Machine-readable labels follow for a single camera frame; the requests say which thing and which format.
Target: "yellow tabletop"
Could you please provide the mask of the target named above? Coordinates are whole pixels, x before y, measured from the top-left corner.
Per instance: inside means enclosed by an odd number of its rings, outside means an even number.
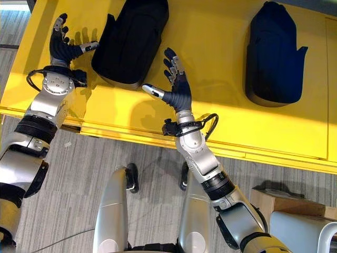
[[[49,65],[49,38],[55,19],[66,12],[67,34],[75,43],[99,40],[108,13],[118,16],[124,0],[39,0],[20,44],[0,112],[23,116],[37,92],[26,75]],[[195,116],[217,113],[209,146],[225,157],[337,173],[337,20],[286,5],[297,26],[298,47],[308,46],[303,94],[299,102],[265,108],[244,94],[249,24],[260,0],[169,0],[170,18],[162,44],[145,79],[163,89],[163,51],[171,47],[183,60]],[[90,52],[72,63],[87,72],[88,88],[78,88],[66,124],[81,134],[174,147],[161,135],[174,110],[142,91],[112,87],[92,69]],[[34,77],[41,84],[41,77]]]

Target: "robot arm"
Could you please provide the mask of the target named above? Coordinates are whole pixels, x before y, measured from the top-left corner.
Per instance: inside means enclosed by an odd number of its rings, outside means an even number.
[[[175,142],[178,152],[184,156],[189,169],[219,213],[216,221],[227,244],[244,253],[290,252],[278,239],[267,233],[263,216],[249,203],[239,187],[233,184],[207,147],[191,110],[191,90],[182,62],[170,48],[165,50],[165,56],[168,59],[164,63],[170,72],[165,70],[164,74],[172,84],[172,92],[150,84],[144,84],[143,90],[175,109],[176,122],[166,120],[163,132],[177,137]]]
[[[62,14],[53,27],[49,44],[51,65],[32,71],[27,77],[28,83],[39,90],[30,77],[43,73],[42,90],[6,138],[0,153],[0,251],[4,247],[15,248],[22,200],[41,188],[48,170],[43,159],[49,145],[67,116],[75,88],[86,86],[86,73],[71,71],[70,62],[98,47],[98,42],[68,45],[68,28],[63,27],[66,19],[67,15]]]

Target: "silver robot leg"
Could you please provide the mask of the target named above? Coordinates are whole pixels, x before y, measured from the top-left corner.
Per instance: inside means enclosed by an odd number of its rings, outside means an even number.
[[[191,170],[178,243],[185,253],[210,253],[212,249],[210,199]]]
[[[97,215],[93,253],[125,251],[127,242],[126,172],[119,167],[110,177]]]

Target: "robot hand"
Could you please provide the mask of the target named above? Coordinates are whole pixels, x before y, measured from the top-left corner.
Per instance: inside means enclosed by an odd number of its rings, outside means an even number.
[[[82,45],[69,45],[70,39],[65,37],[69,31],[68,27],[63,27],[66,22],[67,14],[61,14],[55,21],[49,51],[51,54],[51,65],[69,66],[70,61],[81,56],[85,52],[94,50],[98,47],[97,41],[92,41]]]
[[[144,84],[143,90],[162,99],[164,102],[172,106],[175,109],[175,112],[191,110],[191,90],[186,78],[183,64],[172,49],[167,48],[164,51],[164,54],[167,57],[167,59],[164,59],[164,64],[170,70],[165,70],[164,74],[172,85],[172,92],[163,91],[151,84]]]

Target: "cardboard box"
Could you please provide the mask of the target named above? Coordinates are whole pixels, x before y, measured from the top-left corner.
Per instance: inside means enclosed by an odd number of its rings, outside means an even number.
[[[292,196],[282,191],[252,189],[251,204],[260,209],[267,224],[270,224],[270,215],[273,211],[330,219],[337,218],[337,208],[326,207],[323,204]]]
[[[324,217],[327,219],[337,220],[337,207],[325,206]]]

